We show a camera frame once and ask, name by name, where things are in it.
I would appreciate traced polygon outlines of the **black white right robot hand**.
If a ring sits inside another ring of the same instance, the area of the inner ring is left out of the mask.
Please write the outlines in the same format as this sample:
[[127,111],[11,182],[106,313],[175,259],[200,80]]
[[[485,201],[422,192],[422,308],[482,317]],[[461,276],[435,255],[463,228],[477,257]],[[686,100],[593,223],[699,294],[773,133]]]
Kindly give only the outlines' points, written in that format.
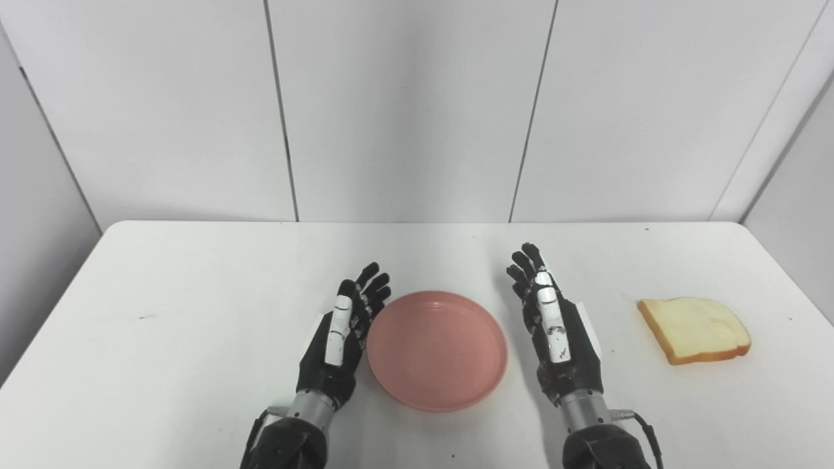
[[555,405],[581,389],[604,391],[601,360],[575,303],[567,300],[539,248],[530,242],[512,253],[506,272],[521,300],[525,330],[538,358],[540,389]]

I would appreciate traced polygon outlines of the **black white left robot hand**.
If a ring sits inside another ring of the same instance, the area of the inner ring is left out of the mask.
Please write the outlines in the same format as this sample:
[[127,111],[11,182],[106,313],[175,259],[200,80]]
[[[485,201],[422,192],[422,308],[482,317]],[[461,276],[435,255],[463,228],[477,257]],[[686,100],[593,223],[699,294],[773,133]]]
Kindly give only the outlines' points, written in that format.
[[297,391],[327,395],[337,409],[355,390],[355,373],[367,335],[390,297],[390,276],[372,262],[357,279],[339,285],[331,311],[323,315],[300,361]]

